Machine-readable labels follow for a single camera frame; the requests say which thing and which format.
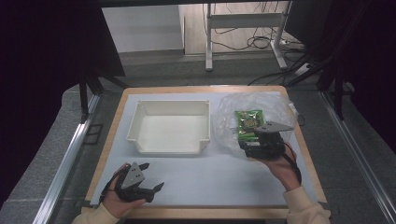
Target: clear plastic bag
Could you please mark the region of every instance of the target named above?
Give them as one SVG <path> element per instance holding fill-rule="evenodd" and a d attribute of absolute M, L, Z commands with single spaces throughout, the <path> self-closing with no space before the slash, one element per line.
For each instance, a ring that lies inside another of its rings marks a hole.
<path fill-rule="evenodd" d="M 235 111 L 262 110 L 264 120 L 295 127 L 298 112 L 293 102 L 280 93 L 241 92 L 223 97 L 217 112 L 212 115 L 217 141 L 231 150 L 241 150 L 238 145 L 238 121 Z M 289 141 L 292 131 L 281 132 L 284 141 Z"/>

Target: white plastic tray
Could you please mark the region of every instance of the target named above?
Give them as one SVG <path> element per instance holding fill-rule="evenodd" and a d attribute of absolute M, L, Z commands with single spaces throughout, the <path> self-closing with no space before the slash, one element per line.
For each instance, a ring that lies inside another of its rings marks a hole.
<path fill-rule="evenodd" d="M 141 154 L 200 154 L 210 141 L 209 101 L 139 101 L 126 139 Z"/>

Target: gray floor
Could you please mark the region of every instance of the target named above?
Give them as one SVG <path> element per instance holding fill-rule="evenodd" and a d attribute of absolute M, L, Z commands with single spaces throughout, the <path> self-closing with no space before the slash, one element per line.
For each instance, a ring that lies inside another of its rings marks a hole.
<path fill-rule="evenodd" d="M 120 57 L 126 73 L 126 77 L 120 79 L 134 87 L 247 85 L 257 77 L 279 72 L 274 55 L 268 52 L 216 55 L 212 73 L 205 71 L 203 56 L 185 57 L 178 51 L 124 53 Z M 265 85 L 274 78 L 277 77 L 261 78 L 253 85 Z M 387 223 L 325 104 L 316 92 L 317 79 L 318 77 L 311 77 L 295 87 L 288 88 L 288 93 L 304 118 L 300 123 L 301 129 L 332 210 L 332 223 Z M 114 116 L 122 89 L 104 79 L 101 80 L 105 93 L 92 120 L 92 127 L 102 126 L 101 135 L 97 142 L 95 136 L 85 139 L 50 223 L 70 223 L 78 215 L 106 141 L 111 118 Z M 271 84 L 276 85 L 281 82 L 282 78 Z M 34 161 L 4 203 L 0 211 L 0 223 L 32 223 L 34 220 L 78 126 L 80 116 L 78 97 L 78 87 L 64 93 L 63 106 L 58 118 Z M 395 202 L 395 154 L 359 114 L 347 96 L 344 97 L 344 115 L 346 124 L 359 141 L 367 161 Z M 268 220 L 266 223 L 284 223 L 284 221 Z"/>

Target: sleeve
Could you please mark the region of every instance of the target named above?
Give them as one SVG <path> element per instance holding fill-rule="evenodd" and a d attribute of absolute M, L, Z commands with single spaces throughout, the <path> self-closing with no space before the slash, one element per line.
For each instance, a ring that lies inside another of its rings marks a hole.
<path fill-rule="evenodd" d="M 330 224 L 330 211 L 312 202 L 304 187 L 285 192 L 283 196 L 290 210 L 287 216 L 289 224 Z"/>
<path fill-rule="evenodd" d="M 115 224 L 118 221 L 118 218 L 113 217 L 107 209 L 100 204 L 93 212 L 80 214 L 73 220 L 72 224 Z"/>

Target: hand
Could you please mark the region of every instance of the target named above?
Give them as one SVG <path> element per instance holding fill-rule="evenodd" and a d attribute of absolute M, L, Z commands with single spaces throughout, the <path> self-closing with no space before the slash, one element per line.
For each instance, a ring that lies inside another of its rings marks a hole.
<path fill-rule="evenodd" d="M 119 170 L 123 169 L 126 166 L 126 163 L 123 164 Z M 142 200 L 137 200 L 133 201 L 131 203 L 126 203 L 122 201 L 117 193 L 114 191 L 114 188 L 116 187 L 117 180 L 119 178 L 116 177 L 113 182 L 111 182 L 110 187 L 108 188 L 109 191 L 107 192 L 104 200 L 103 200 L 103 206 L 107 209 L 107 211 L 113 215 L 113 217 L 116 218 L 121 218 L 123 214 L 128 212 L 128 210 L 131 210 L 133 208 L 137 208 L 141 206 L 143 203 L 146 202 L 145 199 Z"/>
<path fill-rule="evenodd" d="M 286 144 L 286 154 L 295 161 L 296 154 L 292 150 L 289 143 Z M 301 185 L 297 175 L 294 173 L 291 165 L 283 158 L 279 157 L 275 161 L 258 160 L 268 166 L 271 173 L 282 183 L 286 191 L 297 189 Z"/>

